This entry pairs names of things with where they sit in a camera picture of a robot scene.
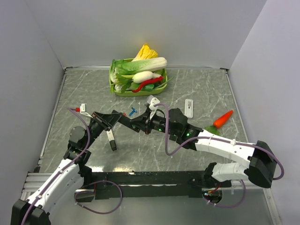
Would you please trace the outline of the black remote control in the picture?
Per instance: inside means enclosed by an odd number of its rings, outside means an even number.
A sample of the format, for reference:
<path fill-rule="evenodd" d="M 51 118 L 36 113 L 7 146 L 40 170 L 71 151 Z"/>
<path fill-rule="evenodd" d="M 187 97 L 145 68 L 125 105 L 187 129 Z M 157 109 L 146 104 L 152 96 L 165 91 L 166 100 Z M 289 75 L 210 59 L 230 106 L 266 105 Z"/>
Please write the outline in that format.
<path fill-rule="evenodd" d="M 131 124 L 131 119 L 128 118 L 127 116 L 124 115 L 124 113 L 120 113 L 121 117 L 119 118 L 118 122 L 124 126 L 126 126 L 127 128 L 139 133 L 140 129 L 137 128 L 135 125 Z"/>

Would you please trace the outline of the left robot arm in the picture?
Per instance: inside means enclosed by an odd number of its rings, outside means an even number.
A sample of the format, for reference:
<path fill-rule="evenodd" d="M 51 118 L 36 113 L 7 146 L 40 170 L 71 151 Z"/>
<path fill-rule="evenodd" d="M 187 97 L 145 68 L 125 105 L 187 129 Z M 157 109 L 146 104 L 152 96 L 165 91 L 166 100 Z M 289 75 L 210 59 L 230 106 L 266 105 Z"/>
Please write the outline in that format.
<path fill-rule="evenodd" d="M 122 117 L 120 112 L 94 112 L 89 124 L 71 129 L 67 151 L 57 169 L 26 200 L 12 207 L 12 225 L 49 225 L 58 207 L 79 188 L 92 185 L 92 169 L 86 166 L 88 148 L 103 131 L 110 130 Z"/>

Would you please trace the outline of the white battery cover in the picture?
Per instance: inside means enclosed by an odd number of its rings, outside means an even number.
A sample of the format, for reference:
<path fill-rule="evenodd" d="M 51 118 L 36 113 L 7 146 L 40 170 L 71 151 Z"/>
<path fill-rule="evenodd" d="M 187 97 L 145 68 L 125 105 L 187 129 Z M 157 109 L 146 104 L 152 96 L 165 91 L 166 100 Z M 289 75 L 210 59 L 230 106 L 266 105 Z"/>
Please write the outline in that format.
<path fill-rule="evenodd" d="M 192 99 L 185 99 L 185 109 L 184 115 L 191 119 L 193 118 L 193 111 L 194 111 L 194 101 Z"/>

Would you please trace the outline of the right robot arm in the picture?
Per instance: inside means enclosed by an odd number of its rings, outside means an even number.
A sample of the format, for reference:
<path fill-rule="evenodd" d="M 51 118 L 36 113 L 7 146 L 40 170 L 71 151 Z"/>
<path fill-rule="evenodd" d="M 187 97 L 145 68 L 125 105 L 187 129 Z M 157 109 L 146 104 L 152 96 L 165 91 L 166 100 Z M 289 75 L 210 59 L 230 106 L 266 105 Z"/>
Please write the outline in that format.
<path fill-rule="evenodd" d="M 248 180 L 261 188 L 270 188 L 278 162 L 265 142 L 256 144 L 223 138 L 188 123 L 179 108 L 166 111 L 163 117 L 147 109 L 142 115 L 131 119 L 130 124 L 145 134 L 152 130 L 163 132 L 165 141 L 175 141 L 178 147 L 165 152 L 172 156 L 181 148 L 212 153 L 231 160 L 231 163 L 210 163 L 205 172 L 205 183 L 215 187 L 228 180 Z"/>

